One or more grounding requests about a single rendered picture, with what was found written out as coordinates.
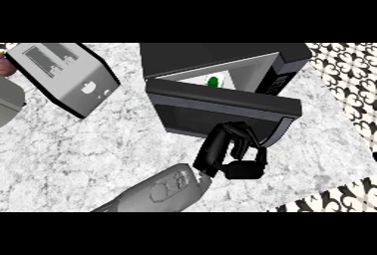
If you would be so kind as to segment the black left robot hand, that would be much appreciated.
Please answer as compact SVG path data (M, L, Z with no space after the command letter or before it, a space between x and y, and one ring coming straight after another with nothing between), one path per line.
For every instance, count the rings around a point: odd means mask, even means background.
M217 124L201 145L193 168L208 177L221 171L226 179L260 179L266 165L266 147L245 122Z

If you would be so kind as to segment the dark grey microwave door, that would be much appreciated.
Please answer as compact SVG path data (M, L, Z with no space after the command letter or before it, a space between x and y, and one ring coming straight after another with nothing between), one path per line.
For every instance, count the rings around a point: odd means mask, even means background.
M207 137L213 127L245 122L263 146L272 146L301 117L298 99L146 80L146 94L168 132Z

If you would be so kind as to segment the white green milk carton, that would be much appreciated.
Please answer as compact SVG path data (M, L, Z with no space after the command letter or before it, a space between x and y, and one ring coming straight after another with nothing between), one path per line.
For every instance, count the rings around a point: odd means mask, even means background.
M227 72L211 73L189 79L183 79L183 83L202 85L211 88L233 89L232 80Z

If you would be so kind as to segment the dark grey microwave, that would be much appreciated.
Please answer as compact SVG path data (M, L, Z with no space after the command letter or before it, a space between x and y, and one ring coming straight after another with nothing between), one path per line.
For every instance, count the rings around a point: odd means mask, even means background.
M146 79L227 71L239 91L276 95L312 57L303 43L142 43Z

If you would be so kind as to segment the silver black toaster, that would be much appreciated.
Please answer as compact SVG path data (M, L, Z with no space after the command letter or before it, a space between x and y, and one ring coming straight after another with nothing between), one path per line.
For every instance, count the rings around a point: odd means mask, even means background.
M82 43L19 43L6 58L50 102L79 119L119 87L106 61Z

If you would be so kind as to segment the grey appliance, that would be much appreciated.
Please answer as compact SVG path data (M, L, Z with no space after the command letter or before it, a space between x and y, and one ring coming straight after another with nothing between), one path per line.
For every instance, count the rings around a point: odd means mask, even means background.
M0 127L16 117L25 106L25 92L22 88L0 76Z

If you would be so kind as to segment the pink rounded object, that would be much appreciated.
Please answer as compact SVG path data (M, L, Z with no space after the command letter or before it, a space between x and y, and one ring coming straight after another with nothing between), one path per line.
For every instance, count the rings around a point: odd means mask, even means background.
M3 54L0 54L0 76L9 77L16 73L16 67L7 60Z

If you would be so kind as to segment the white rounded object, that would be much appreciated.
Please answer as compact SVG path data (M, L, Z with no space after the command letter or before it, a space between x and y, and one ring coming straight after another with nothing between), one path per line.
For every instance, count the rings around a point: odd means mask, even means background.
M6 54L17 45L19 43L0 43L0 55Z

